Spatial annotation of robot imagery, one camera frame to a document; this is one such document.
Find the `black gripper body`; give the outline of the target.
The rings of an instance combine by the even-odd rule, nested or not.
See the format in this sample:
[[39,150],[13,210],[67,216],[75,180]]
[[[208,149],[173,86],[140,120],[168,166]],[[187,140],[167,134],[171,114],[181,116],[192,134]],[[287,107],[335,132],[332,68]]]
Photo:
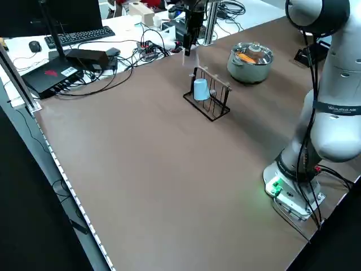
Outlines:
[[197,36],[204,19],[205,1],[185,1],[184,4],[187,33]]

